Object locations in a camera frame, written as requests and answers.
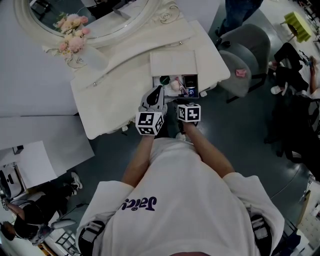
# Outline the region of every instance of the blue jeans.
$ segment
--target blue jeans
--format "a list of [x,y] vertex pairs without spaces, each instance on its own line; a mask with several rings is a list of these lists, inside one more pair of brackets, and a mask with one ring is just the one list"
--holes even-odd
[[263,0],[225,0],[226,18],[218,31],[219,36],[242,25],[259,9]]

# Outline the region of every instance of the black pants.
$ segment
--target black pants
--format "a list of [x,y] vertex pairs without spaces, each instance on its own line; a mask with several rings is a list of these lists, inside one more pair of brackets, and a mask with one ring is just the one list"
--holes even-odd
[[74,187],[72,185],[66,185],[55,193],[43,195],[35,201],[46,224],[52,219],[56,211],[63,209],[67,205],[68,200],[66,197],[70,197],[73,191]]
[[288,42],[286,42],[274,55],[274,59],[278,63],[285,58],[289,59],[292,68],[278,66],[275,71],[276,84],[280,87],[285,87],[287,82],[298,92],[302,90],[306,91],[309,84],[303,80],[299,73],[299,70],[302,68],[302,65],[299,62],[301,61],[301,58],[295,48]]

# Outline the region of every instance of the round mirror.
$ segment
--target round mirror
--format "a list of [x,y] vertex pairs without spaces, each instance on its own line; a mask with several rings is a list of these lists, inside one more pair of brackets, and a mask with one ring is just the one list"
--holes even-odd
[[149,0],[28,0],[33,19],[63,37],[67,30],[89,28],[88,39],[115,33],[133,22]]

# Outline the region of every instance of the strap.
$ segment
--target strap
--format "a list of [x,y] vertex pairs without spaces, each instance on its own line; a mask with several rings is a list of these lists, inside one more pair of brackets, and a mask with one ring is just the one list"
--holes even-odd
[[79,249],[83,256],[92,256],[95,240],[105,229],[106,225],[101,220],[90,222],[80,233]]
[[272,249],[272,234],[265,218],[260,214],[255,214],[251,218],[254,241],[261,256],[269,256]]

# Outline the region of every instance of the white t-shirt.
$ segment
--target white t-shirt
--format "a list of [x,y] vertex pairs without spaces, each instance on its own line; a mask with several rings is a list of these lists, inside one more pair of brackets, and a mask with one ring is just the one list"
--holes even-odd
[[300,64],[302,65],[302,68],[299,70],[299,73],[304,81],[308,83],[308,90],[302,90],[301,94],[303,96],[309,97],[311,99],[320,99],[320,74],[319,74],[319,65],[316,65],[315,69],[315,83],[316,83],[316,90],[310,94],[310,79],[311,79],[311,73],[310,73],[310,67],[307,66],[302,60],[300,60]]
[[101,256],[259,256],[249,207],[260,210],[269,224],[273,250],[284,218],[257,176],[230,173],[221,179],[191,143],[159,138],[136,188],[118,181],[99,183],[77,237],[101,215],[108,219]]

